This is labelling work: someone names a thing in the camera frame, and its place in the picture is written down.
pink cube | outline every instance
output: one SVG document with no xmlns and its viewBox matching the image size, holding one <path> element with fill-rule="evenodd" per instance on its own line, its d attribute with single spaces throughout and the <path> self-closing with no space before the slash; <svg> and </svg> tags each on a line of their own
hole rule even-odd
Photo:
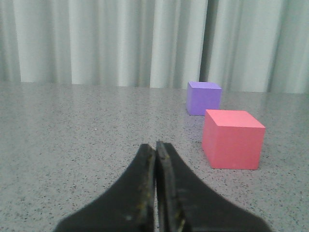
<svg viewBox="0 0 309 232">
<path fill-rule="evenodd" d="M 265 130 L 246 111 L 206 110 L 202 148 L 212 168 L 256 170 Z"/>
</svg>

cube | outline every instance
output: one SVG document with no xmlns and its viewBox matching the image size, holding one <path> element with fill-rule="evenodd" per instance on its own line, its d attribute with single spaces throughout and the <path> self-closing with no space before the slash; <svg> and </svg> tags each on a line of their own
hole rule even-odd
<svg viewBox="0 0 309 232">
<path fill-rule="evenodd" d="M 256 170 L 265 130 L 246 111 L 206 110 L 202 148 L 212 168 Z"/>
<path fill-rule="evenodd" d="M 219 109 L 222 89 L 216 83 L 188 82 L 187 110 L 190 115 L 205 115 L 206 109 Z"/>
</svg>

white curtain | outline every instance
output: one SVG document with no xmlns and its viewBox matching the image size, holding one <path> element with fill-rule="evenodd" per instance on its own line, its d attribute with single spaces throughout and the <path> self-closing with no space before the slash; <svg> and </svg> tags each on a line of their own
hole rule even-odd
<svg viewBox="0 0 309 232">
<path fill-rule="evenodd" d="M 309 1 L 0 0 L 0 80 L 309 92 Z"/>
</svg>

speckled countertop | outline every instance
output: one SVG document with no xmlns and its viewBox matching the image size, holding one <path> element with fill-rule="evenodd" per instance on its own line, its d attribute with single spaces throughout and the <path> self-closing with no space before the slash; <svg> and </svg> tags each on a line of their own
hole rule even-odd
<svg viewBox="0 0 309 232">
<path fill-rule="evenodd" d="M 274 232 L 309 231 L 309 95 L 224 92 L 267 127 L 260 168 L 214 170 L 182 89 L 0 82 L 0 231 L 49 232 L 121 175 L 142 143 L 171 142 L 211 188 Z"/>
</svg>

table surface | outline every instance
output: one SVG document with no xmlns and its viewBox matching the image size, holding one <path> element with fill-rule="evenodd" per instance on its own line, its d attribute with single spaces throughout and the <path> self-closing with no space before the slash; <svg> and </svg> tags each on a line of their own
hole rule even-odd
<svg viewBox="0 0 309 232">
<path fill-rule="evenodd" d="M 52 231 L 124 172 L 140 144 L 172 143 L 205 184 L 274 232 L 309 231 L 309 95 L 223 92 L 267 128 L 256 171 L 212 169 L 186 91 L 0 82 L 0 231 Z"/>
</svg>

